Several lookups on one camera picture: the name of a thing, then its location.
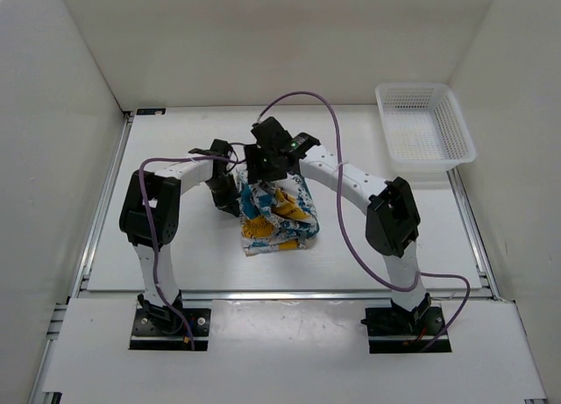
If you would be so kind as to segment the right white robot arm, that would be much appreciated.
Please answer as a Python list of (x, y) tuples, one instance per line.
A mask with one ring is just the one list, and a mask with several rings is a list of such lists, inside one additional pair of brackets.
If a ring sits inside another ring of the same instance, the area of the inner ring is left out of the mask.
[(245, 147), (248, 181), (280, 181), (297, 174), (335, 192), (338, 214), (343, 200), (353, 204), (366, 218), (366, 241), (384, 259), (388, 277), (371, 270), (354, 247), (349, 252), (370, 277), (390, 289), (396, 328), (407, 334), (418, 331), (430, 294), (420, 280), (416, 240), (421, 219), (408, 182), (370, 176), (308, 133), (291, 136), (274, 117), (253, 124), (251, 132), (256, 141)]

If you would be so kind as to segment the white patterned printed shorts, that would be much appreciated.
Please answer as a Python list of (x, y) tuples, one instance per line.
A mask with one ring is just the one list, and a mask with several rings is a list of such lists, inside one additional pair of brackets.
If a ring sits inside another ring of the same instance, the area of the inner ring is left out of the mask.
[(240, 194), (241, 242), (245, 255), (305, 249), (320, 231), (306, 180), (289, 174), (251, 184), (244, 167), (234, 171)]

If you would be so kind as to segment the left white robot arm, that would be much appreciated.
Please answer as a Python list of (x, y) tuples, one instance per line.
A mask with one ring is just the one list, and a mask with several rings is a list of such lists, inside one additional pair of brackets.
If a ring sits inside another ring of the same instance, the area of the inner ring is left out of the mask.
[(195, 148), (183, 158), (145, 159), (131, 176), (119, 229), (141, 265), (145, 292), (138, 302), (165, 334), (174, 334), (185, 324), (170, 250), (179, 227), (181, 196), (205, 183), (215, 206), (238, 217), (239, 193), (231, 172), (237, 163), (232, 145), (216, 139), (209, 149)]

